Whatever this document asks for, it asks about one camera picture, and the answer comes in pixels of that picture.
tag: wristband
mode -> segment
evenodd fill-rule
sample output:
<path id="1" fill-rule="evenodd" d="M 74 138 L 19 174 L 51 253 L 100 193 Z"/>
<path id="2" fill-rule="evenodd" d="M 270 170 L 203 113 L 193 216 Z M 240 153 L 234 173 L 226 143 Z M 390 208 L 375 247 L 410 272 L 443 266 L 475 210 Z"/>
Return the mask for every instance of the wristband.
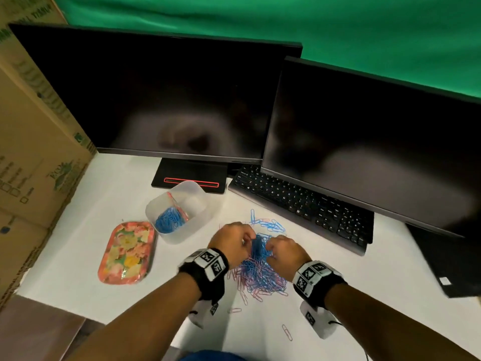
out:
<path id="1" fill-rule="evenodd" d="M 306 262 L 294 275 L 294 290 L 313 308 L 326 309 L 326 294 L 336 284 L 347 284 L 342 274 L 321 261 Z"/>
<path id="2" fill-rule="evenodd" d="M 202 293 L 199 300 L 211 300 L 212 305 L 224 296 L 224 275 L 227 271 L 227 257 L 216 248 L 195 251 L 179 267 L 180 273 L 188 273 L 199 286 Z"/>

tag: green backdrop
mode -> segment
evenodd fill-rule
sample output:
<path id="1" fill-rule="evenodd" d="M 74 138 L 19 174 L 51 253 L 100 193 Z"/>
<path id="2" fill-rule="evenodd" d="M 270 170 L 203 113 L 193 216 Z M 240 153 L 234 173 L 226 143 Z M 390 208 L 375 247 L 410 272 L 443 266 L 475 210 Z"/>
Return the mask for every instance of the green backdrop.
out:
<path id="1" fill-rule="evenodd" d="M 300 41 L 303 58 L 481 97 L 481 0 L 56 0 L 68 22 Z"/>

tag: keyboard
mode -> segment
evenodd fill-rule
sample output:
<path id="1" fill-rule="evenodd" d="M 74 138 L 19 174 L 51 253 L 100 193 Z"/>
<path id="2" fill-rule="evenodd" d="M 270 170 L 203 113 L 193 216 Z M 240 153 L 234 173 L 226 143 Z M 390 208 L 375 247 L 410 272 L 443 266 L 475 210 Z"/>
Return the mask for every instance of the keyboard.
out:
<path id="1" fill-rule="evenodd" d="M 263 174 L 259 165 L 244 164 L 228 189 L 358 255 L 372 243 L 372 211 Z"/>

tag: white tabletop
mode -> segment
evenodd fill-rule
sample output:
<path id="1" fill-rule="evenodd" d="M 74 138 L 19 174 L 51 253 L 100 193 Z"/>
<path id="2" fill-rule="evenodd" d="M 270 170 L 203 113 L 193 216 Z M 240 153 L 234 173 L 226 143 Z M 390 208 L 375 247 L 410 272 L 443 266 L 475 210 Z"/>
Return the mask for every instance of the white tabletop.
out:
<path id="1" fill-rule="evenodd" d="M 481 308 L 475 298 L 448 299 L 406 226 L 376 214 L 374 243 L 364 257 L 275 215 L 234 193 L 210 194 L 219 211 L 195 235 L 177 245 L 159 237 L 149 275 L 135 285 L 106 285 L 97 269 L 111 231 L 121 222 L 146 220 L 145 206 L 165 192 L 151 187 L 160 158 L 97 154 L 67 206 L 47 246 L 23 281 L 18 294 L 108 323 L 170 279 L 193 250 L 205 247 L 221 224 L 257 218 L 276 219 L 286 235 L 314 259 L 335 267 L 348 283 L 424 323 L 481 358 Z M 184 322 L 172 346 L 189 350 L 223 349 L 255 359 L 346 360 L 364 353 L 345 329 L 319 339 L 299 311 L 300 297 L 274 293 L 258 302 L 248 294 L 244 305 L 236 284 L 226 280 L 226 296 L 215 324 L 200 330 Z M 228 314 L 230 307 L 241 308 Z M 283 326 L 289 329 L 292 341 Z"/>

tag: left hand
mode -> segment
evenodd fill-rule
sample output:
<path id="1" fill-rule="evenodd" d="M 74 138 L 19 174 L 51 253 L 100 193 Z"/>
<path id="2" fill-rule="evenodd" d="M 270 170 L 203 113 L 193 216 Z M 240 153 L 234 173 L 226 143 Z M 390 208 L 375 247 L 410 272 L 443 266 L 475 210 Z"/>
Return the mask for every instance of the left hand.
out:
<path id="1" fill-rule="evenodd" d="M 227 257 L 229 268 L 234 268 L 250 256 L 255 238 L 256 232 L 249 224 L 235 222 L 219 229 L 207 247 L 220 250 Z"/>

